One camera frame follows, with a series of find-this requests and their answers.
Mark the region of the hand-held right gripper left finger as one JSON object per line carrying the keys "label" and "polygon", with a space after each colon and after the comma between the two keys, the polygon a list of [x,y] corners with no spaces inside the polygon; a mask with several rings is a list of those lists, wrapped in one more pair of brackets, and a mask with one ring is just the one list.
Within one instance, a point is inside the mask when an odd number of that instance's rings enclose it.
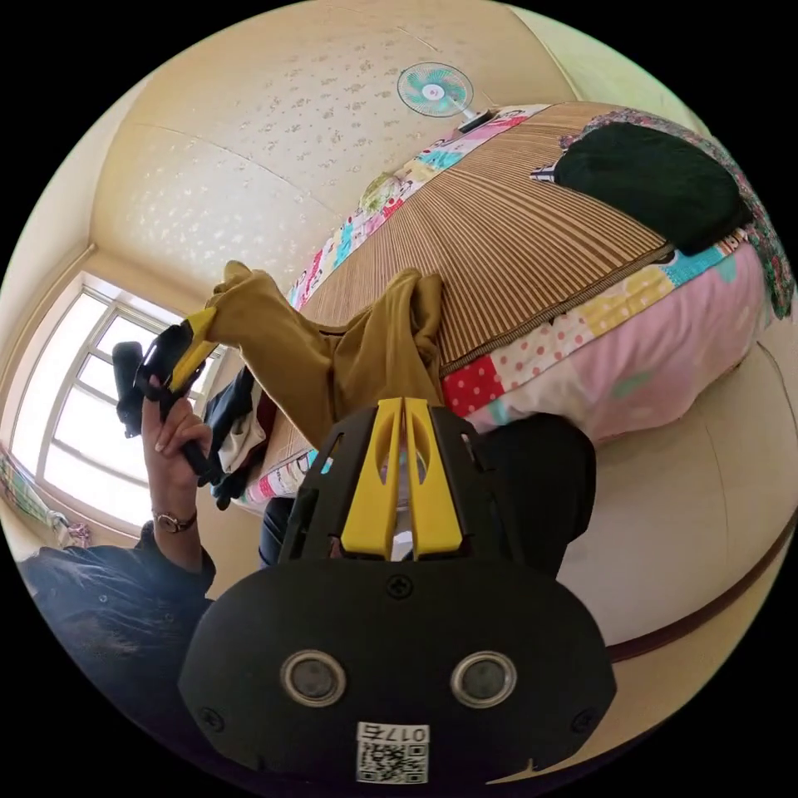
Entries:
{"label": "hand-held right gripper left finger", "polygon": [[353,556],[390,556],[397,522],[403,400],[377,407],[341,545]]}

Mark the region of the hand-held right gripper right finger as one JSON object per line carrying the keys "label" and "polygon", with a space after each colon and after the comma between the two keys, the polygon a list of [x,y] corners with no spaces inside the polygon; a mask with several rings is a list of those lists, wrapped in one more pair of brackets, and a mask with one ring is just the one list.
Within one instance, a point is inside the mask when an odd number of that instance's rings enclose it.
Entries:
{"label": "hand-held right gripper right finger", "polygon": [[454,554],[463,537],[431,408],[422,399],[407,398],[404,419],[414,558]]}

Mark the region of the person's left hand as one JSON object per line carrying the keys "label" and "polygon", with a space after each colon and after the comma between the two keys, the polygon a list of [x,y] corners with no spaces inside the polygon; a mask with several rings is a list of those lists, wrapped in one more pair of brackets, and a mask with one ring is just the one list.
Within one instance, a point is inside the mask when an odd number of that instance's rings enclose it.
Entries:
{"label": "person's left hand", "polygon": [[187,521],[196,511],[198,477],[182,453],[190,442],[209,453],[211,430],[194,414],[189,401],[181,398],[165,419],[160,405],[149,399],[142,404],[141,437],[152,510]]}

